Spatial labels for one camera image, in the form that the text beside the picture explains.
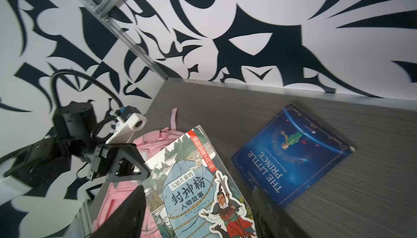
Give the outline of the illustrated Chinese story book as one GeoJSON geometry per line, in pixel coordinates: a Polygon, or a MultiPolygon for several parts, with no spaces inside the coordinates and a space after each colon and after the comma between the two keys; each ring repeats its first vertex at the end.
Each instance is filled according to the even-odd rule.
{"type": "Polygon", "coordinates": [[[147,207],[163,238],[255,238],[252,210],[198,125],[146,162],[147,207]]]}

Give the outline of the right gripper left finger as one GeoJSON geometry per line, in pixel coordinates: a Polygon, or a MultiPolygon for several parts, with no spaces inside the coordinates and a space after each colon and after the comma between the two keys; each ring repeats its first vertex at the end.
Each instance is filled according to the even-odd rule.
{"type": "Polygon", "coordinates": [[[146,210],[143,186],[138,186],[113,214],[91,234],[92,238],[139,238],[146,210]]]}

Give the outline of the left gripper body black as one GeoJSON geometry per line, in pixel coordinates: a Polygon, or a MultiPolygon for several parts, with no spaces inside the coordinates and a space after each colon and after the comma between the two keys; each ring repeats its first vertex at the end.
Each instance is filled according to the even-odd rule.
{"type": "Polygon", "coordinates": [[[94,162],[96,146],[105,143],[112,134],[100,138],[97,134],[107,123],[114,121],[109,116],[98,122],[94,107],[90,102],[74,102],[63,106],[59,100],[54,101],[53,125],[59,146],[66,153],[89,163],[94,162]]]}

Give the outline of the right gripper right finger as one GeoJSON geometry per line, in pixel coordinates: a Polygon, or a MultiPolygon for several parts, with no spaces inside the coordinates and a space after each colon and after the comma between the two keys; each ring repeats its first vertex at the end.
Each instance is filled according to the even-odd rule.
{"type": "Polygon", "coordinates": [[[309,238],[309,235],[260,187],[253,190],[252,206],[258,238],[309,238]]]}

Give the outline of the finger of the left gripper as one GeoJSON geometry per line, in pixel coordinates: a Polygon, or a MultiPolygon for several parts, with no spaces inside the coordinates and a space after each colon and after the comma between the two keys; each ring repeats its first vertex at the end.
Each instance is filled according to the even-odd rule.
{"type": "Polygon", "coordinates": [[[98,174],[103,174],[106,180],[112,183],[145,180],[151,171],[138,152],[136,145],[104,144],[99,145],[100,158],[98,174]]]}

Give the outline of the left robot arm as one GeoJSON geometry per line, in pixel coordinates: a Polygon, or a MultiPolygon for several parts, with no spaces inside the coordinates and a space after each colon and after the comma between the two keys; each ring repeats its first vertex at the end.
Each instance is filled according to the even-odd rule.
{"type": "Polygon", "coordinates": [[[86,179],[112,183],[144,180],[151,172],[130,142],[147,119],[132,106],[97,121],[93,105],[71,102],[53,114],[56,134],[1,158],[1,203],[56,180],[70,171],[72,157],[90,165],[86,179]]]}

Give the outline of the pink student backpack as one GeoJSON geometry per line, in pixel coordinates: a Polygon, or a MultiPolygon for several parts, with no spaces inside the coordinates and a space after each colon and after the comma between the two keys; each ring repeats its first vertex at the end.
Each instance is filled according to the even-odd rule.
{"type": "MultiPolygon", "coordinates": [[[[177,111],[172,110],[170,126],[144,134],[133,141],[147,161],[181,137],[177,130],[177,111]]],[[[150,210],[146,206],[144,187],[130,180],[111,184],[105,195],[91,238],[160,238],[150,210]]]]}

